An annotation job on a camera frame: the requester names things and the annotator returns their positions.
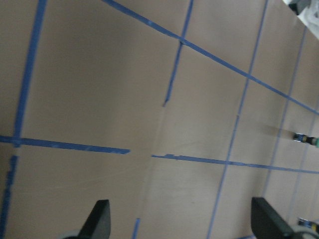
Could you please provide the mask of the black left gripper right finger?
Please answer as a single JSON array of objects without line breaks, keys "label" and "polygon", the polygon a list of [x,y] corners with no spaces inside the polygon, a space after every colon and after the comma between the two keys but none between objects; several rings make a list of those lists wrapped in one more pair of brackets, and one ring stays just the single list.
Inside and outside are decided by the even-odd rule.
[{"label": "black left gripper right finger", "polygon": [[262,197],[251,199],[251,230],[257,239],[317,239],[312,229],[289,225]]}]

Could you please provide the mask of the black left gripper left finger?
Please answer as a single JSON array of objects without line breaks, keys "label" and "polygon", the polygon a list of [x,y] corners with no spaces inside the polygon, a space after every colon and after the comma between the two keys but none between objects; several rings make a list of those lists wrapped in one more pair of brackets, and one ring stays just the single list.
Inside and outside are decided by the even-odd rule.
[{"label": "black left gripper left finger", "polygon": [[67,233],[59,239],[109,239],[110,238],[110,201],[98,200],[84,225],[77,233]]}]

